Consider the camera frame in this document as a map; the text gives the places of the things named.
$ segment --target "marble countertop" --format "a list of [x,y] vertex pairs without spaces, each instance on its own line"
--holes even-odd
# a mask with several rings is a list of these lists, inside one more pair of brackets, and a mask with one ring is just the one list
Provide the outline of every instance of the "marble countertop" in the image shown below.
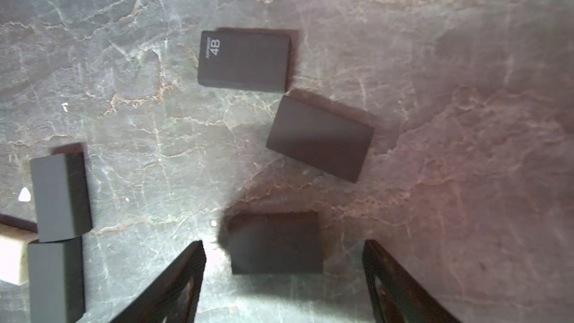
[[[574,0],[0,0],[0,213],[84,142],[87,311],[107,323],[191,241],[196,322],[371,322],[377,239],[463,322],[574,313]],[[293,33],[289,95],[375,127],[357,184],[265,148],[281,95],[197,84],[202,30]],[[232,276],[237,212],[315,210],[325,274]],[[0,321],[29,321],[0,282]]]

